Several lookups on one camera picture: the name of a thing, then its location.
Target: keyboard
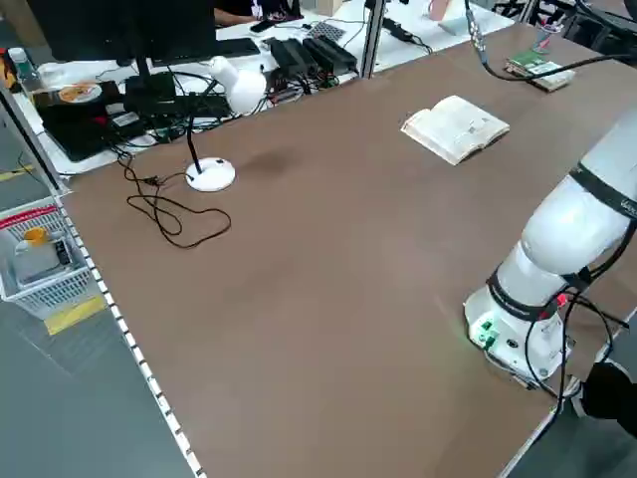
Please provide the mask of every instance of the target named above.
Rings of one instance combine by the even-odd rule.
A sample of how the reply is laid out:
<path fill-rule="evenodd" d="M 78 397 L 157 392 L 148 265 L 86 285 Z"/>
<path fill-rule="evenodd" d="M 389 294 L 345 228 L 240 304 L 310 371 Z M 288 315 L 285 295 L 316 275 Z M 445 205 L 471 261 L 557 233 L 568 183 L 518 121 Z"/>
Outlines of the keyboard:
<path fill-rule="evenodd" d="M 251 57 L 253 55 L 261 55 L 261 50 L 255 42 L 249 38 L 231 38 L 229 40 L 217 40 L 216 51 L 214 55 L 206 55 L 203 57 L 176 57 L 169 60 L 153 60 L 153 67 L 166 67 L 169 65 L 182 65 L 185 63 L 207 62 L 212 57 Z"/>
<path fill-rule="evenodd" d="M 330 40 L 332 40 L 335 43 L 337 43 L 338 40 L 340 40 L 340 37 L 342 37 L 344 34 L 345 34 L 344 30 L 341 30 L 340 28 L 336 28 L 333 25 L 330 25 L 329 23 L 326 23 L 326 22 L 317 23 L 308 32 L 308 36 L 311 38 L 328 37 Z"/>

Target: red basket handle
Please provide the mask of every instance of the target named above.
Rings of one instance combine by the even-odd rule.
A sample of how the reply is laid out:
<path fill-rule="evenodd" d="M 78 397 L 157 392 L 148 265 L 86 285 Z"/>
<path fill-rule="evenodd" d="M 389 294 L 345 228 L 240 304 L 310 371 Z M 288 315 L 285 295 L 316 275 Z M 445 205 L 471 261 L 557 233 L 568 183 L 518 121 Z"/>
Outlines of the red basket handle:
<path fill-rule="evenodd" d="M 5 217 L 4 219 L 0 220 L 0 230 L 6 229 L 7 227 L 15 226 L 16 224 L 20 224 L 22 222 L 27 222 L 31 219 L 35 219 L 36 217 L 44 216 L 45 214 L 51 214 L 52 212 L 56 212 L 57 210 L 58 206 L 51 205 L 46 207 L 37 207 L 35 209 L 30 209 L 13 216 Z"/>

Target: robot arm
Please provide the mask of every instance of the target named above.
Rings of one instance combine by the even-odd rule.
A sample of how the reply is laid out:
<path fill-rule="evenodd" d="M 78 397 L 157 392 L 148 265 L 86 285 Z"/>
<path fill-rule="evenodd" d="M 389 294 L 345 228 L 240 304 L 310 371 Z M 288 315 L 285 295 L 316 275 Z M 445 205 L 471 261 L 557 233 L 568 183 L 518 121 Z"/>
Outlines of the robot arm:
<path fill-rule="evenodd" d="M 533 369 L 546 378 L 561 359 L 559 315 L 551 311 L 538 317 L 533 311 L 544 310 L 566 286 L 563 276 L 592 263 L 637 220 L 637 156 L 631 143 L 636 135 L 634 112 L 546 197 L 490 279 L 491 287 L 483 287 L 465 304 L 470 339 L 529 381 L 533 378 L 523 344 L 533 322 L 541 321 L 527 345 Z"/>

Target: orange cap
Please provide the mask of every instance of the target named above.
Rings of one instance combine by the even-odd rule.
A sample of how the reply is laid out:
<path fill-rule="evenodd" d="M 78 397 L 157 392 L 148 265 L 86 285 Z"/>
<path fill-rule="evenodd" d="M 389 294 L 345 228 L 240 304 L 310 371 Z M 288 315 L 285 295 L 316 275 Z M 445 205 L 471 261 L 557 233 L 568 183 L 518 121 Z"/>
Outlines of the orange cap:
<path fill-rule="evenodd" d="M 24 239 L 31 246 L 41 246 L 49 241 L 49 233 L 44 227 L 34 227 L 24 233 Z"/>

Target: person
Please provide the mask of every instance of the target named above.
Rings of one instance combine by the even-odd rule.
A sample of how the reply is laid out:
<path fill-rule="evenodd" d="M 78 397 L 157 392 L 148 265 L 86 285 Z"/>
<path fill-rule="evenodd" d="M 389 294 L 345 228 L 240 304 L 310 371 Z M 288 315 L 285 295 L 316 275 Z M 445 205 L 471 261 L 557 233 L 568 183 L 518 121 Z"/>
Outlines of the person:
<path fill-rule="evenodd" d="M 262 19 L 281 21 L 285 9 L 280 0 L 217 0 L 215 22 L 222 27 L 256 22 Z"/>
<path fill-rule="evenodd" d="M 637 438 L 637 383 L 619 363 L 596 363 L 572 403 L 579 416 L 616 420 Z"/>

